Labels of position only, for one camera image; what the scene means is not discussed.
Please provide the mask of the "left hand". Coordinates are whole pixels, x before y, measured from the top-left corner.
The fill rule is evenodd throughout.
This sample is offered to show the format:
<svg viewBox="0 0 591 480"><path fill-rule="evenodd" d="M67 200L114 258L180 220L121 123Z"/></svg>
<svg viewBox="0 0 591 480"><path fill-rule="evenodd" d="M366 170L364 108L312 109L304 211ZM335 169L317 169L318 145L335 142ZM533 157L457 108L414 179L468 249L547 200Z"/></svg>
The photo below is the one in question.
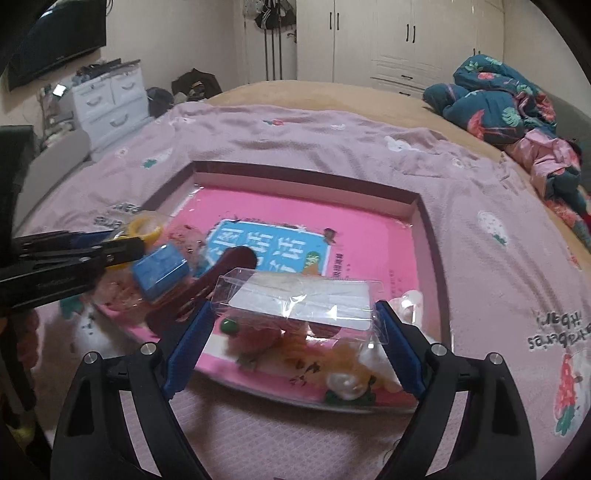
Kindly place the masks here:
<svg viewBox="0 0 591 480"><path fill-rule="evenodd" d="M8 324L11 324L17 338L17 356L19 361L27 369L32 369L39 360L39 336L40 325L39 315L36 310L31 310L16 318L8 320L0 319L0 332L3 332Z"/></svg>

